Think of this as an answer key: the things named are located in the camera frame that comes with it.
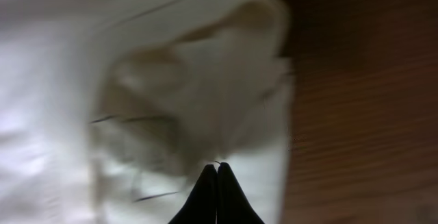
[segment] white cloth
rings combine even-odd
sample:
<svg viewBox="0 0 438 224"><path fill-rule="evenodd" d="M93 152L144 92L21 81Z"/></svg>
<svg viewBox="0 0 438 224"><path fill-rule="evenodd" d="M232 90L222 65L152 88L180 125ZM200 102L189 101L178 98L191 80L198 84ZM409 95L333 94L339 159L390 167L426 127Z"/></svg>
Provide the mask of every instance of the white cloth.
<svg viewBox="0 0 438 224"><path fill-rule="evenodd" d="M0 223L167 223L215 159L277 223L284 32L276 0L0 0Z"/></svg>

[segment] white fabric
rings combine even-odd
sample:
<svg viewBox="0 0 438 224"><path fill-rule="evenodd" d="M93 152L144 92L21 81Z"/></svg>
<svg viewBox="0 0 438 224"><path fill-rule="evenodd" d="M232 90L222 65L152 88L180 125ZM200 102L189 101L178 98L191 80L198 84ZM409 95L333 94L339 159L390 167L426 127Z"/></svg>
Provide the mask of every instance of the white fabric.
<svg viewBox="0 0 438 224"><path fill-rule="evenodd" d="M212 160L278 223L285 31L276 0L0 0L0 223L167 223Z"/></svg>

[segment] black triangular object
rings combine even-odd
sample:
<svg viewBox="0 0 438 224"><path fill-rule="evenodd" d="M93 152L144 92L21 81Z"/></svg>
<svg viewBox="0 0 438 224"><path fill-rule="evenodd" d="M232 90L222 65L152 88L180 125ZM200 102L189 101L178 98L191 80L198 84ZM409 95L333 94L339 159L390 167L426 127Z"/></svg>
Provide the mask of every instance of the black triangular object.
<svg viewBox="0 0 438 224"><path fill-rule="evenodd" d="M249 204L228 163L218 170L218 224L263 224Z"/></svg>
<svg viewBox="0 0 438 224"><path fill-rule="evenodd" d="M169 224L215 224L218 174L205 166L184 206Z"/></svg>

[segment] wooden floor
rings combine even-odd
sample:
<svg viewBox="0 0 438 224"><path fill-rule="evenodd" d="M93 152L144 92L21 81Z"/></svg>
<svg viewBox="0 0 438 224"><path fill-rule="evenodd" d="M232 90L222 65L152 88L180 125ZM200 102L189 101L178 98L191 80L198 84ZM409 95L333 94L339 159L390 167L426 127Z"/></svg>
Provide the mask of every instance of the wooden floor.
<svg viewBox="0 0 438 224"><path fill-rule="evenodd" d="M286 0L284 223L438 223L438 0Z"/></svg>

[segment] brown wooden surface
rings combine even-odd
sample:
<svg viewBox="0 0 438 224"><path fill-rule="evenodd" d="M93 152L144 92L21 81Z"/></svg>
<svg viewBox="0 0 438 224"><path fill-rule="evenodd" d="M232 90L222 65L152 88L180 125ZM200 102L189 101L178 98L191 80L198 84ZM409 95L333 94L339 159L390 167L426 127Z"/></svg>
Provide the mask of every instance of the brown wooden surface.
<svg viewBox="0 0 438 224"><path fill-rule="evenodd" d="M286 0L284 223L438 223L438 0Z"/></svg>

